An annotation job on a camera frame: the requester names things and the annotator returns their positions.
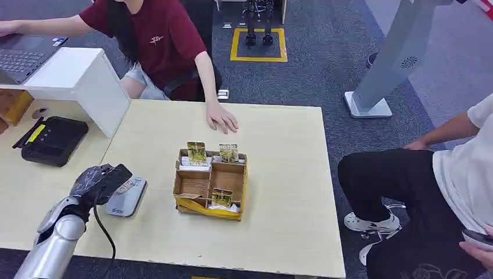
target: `cardboard compartment organizer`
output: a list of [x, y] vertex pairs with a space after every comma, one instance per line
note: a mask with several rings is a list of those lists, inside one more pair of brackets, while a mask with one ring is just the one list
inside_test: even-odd
[[[187, 152], [187, 149], [180, 150], [176, 164], [173, 195], [177, 210], [240, 221], [245, 208], [247, 156], [238, 154], [239, 159], [244, 160], [244, 163], [222, 163], [211, 160], [208, 170], [180, 170], [181, 157], [188, 156]], [[206, 151], [206, 154], [207, 157], [219, 156], [219, 152]], [[218, 192], [232, 193], [220, 196]], [[238, 211], [210, 209], [213, 199], [217, 202], [218, 197], [224, 197], [225, 202], [236, 205]]]

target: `woman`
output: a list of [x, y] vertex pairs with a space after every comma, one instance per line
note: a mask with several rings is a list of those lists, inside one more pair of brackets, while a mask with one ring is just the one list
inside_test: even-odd
[[[178, 0], [97, 0], [73, 17], [0, 22], [0, 36], [27, 33], [71, 37], [94, 30], [117, 38], [131, 65], [122, 79], [131, 98], [194, 101], [200, 99], [197, 84], [201, 83], [210, 127], [215, 130], [219, 126], [226, 134], [228, 129], [236, 132], [236, 118], [217, 100], [212, 61]], [[200, 80], [193, 78], [196, 71]], [[184, 85], [163, 92], [177, 81]]]

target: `blue carpet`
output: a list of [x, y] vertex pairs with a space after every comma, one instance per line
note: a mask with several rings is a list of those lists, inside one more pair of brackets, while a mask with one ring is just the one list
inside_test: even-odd
[[[71, 2], [68, 5], [64, 0], [49, 0], [41, 6], [35, 0], [2, 1], [0, 10], [7, 12], [2, 12], [0, 20], [69, 16], [81, 10], [87, 2]], [[229, 102], [322, 107], [337, 214], [342, 221], [343, 216], [351, 209], [337, 180], [338, 161], [351, 152], [404, 146], [432, 129], [433, 125], [409, 82], [396, 88], [387, 98], [394, 113], [392, 118], [350, 118], [342, 95], [345, 91], [356, 88], [367, 71], [366, 56], [376, 51], [383, 40], [364, 0], [311, 0], [309, 5], [303, 0], [288, 2], [287, 20], [283, 26], [287, 63], [230, 61], [233, 30], [223, 29], [221, 26], [224, 21], [231, 22], [232, 19], [224, 14], [215, 17], [214, 60], [222, 72], [223, 87], [231, 91]], [[100, 34], [73, 38], [68, 46], [102, 47], [118, 74], [125, 72], [125, 63], [115, 42]], [[344, 226], [341, 226], [341, 239], [347, 278], [366, 278], [358, 253], [368, 241], [362, 241], [359, 234], [349, 232]], [[22, 251], [0, 249], [0, 278], [12, 278], [25, 255]], [[65, 278], [98, 278], [107, 263], [107, 260], [75, 257]], [[117, 261], [108, 278], [189, 278], [190, 275], [292, 278], [127, 261]]]

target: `denim shorts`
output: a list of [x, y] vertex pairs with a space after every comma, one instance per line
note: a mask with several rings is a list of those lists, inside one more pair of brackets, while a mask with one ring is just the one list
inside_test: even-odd
[[145, 85], [145, 89], [140, 96], [141, 99], [169, 100], [166, 94], [152, 82], [149, 76], [147, 76], [140, 64], [135, 64], [135, 66], [130, 69], [125, 76], [131, 77]]

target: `red t-shirt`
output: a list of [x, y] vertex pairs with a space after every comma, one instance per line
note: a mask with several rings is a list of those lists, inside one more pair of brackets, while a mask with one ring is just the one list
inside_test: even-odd
[[[152, 82], [165, 85], [195, 70], [195, 57], [206, 51], [200, 35], [178, 0], [144, 0], [134, 15], [128, 13], [134, 26], [139, 50], [139, 63]], [[93, 29], [112, 38], [108, 26], [106, 0], [97, 0], [80, 13]], [[197, 95], [198, 78], [176, 88], [171, 99], [193, 101]]]

